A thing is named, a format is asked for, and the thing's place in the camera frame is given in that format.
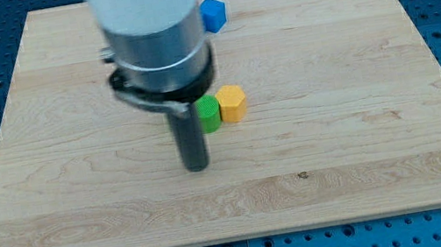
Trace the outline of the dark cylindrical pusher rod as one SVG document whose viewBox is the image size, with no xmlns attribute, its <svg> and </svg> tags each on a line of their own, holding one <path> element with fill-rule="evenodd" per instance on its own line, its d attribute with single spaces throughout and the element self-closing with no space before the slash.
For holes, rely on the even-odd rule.
<svg viewBox="0 0 441 247">
<path fill-rule="evenodd" d="M 199 172 L 209 165 L 209 153 L 196 106 L 188 103 L 186 110 L 183 117 L 167 114 L 167 121 L 185 169 Z"/>
</svg>

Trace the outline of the black clamp ring mount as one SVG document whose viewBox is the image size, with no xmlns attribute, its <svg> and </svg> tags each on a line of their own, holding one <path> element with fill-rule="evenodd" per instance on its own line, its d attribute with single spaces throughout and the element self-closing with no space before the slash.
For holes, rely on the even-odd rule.
<svg viewBox="0 0 441 247">
<path fill-rule="evenodd" d="M 108 83 L 114 96 L 133 108 L 184 119 L 188 107 L 213 82 L 209 41 L 200 32 L 103 48 L 104 63 L 116 66 Z"/>
</svg>

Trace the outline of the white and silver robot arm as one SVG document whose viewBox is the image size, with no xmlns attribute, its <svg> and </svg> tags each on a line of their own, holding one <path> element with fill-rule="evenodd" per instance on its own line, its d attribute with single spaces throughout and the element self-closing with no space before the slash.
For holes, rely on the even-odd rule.
<svg viewBox="0 0 441 247">
<path fill-rule="evenodd" d="M 186 170 L 210 161 L 196 101 L 215 68 L 197 0 L 85 0 L 108 43 L 102 55 L 119 101 L 163 113 Z"/>
</svg>

